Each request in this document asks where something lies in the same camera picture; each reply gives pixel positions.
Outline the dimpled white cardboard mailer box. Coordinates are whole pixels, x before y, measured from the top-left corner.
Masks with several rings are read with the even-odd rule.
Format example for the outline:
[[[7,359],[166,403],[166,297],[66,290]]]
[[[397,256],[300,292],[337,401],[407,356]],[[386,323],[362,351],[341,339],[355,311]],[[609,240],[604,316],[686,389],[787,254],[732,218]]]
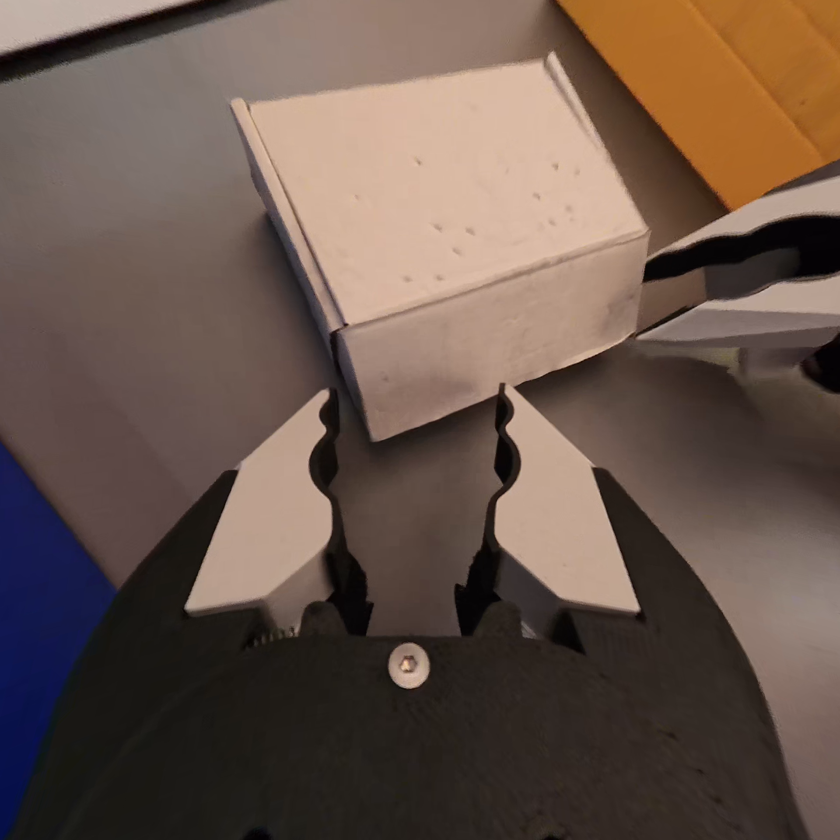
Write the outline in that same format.
[[[371,441],[635,333],[648,227],[554,53],[230,107]]]

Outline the blue plastic bin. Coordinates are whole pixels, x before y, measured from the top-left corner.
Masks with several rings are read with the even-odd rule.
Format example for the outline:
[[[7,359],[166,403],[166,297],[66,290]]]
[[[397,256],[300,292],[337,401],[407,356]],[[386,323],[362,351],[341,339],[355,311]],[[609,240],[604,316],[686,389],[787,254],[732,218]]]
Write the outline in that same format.
[[[12,819],[71,668],[115,589],[1,447],[1,794]]]

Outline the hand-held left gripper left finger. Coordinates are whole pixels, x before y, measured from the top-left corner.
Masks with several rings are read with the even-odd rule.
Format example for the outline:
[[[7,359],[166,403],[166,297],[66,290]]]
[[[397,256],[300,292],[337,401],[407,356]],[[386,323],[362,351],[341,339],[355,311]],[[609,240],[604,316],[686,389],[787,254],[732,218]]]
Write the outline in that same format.
[[[253,608],[274,628],[299,631],[308,605],[328,602],[348,634],[368,633],[367,578],[331,490],[339,433],[338,393],[320,390],[239,463],[187,615]]]

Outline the yellow plastic bin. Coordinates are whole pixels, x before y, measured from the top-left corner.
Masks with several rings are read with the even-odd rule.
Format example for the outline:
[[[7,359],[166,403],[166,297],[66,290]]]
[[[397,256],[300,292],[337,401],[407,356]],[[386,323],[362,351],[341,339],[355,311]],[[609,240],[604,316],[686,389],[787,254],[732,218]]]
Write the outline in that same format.
[[[728,209],[838,161],[838,1],[560,1]]]

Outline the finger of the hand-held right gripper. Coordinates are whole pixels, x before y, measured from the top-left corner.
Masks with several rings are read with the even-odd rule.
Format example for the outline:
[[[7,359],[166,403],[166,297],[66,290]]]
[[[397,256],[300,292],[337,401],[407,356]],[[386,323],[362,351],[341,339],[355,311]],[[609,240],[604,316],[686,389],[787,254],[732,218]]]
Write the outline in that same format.
[[[794,250],[812,274],[838,270],[839,177],[779,187],[647,259],[645,281],[679,277],[698,268],[740,264]]]
[[[838,258],[811,266],[798,248],[705,268],[707,300],[637,334],[690,349],[738,351],[742,368],[794,366],[839,330]]]

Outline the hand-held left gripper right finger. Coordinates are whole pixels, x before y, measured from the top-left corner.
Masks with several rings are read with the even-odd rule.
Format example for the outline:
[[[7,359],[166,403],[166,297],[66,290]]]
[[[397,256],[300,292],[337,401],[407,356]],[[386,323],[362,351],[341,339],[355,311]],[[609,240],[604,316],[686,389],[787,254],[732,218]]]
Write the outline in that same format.
[[[593,463],[512,385],[500,385],[491,496],[458,628],[478,634],[489,609],[512,604],[521,634],[575,642],[573,612],[637,620],[642,608]]]

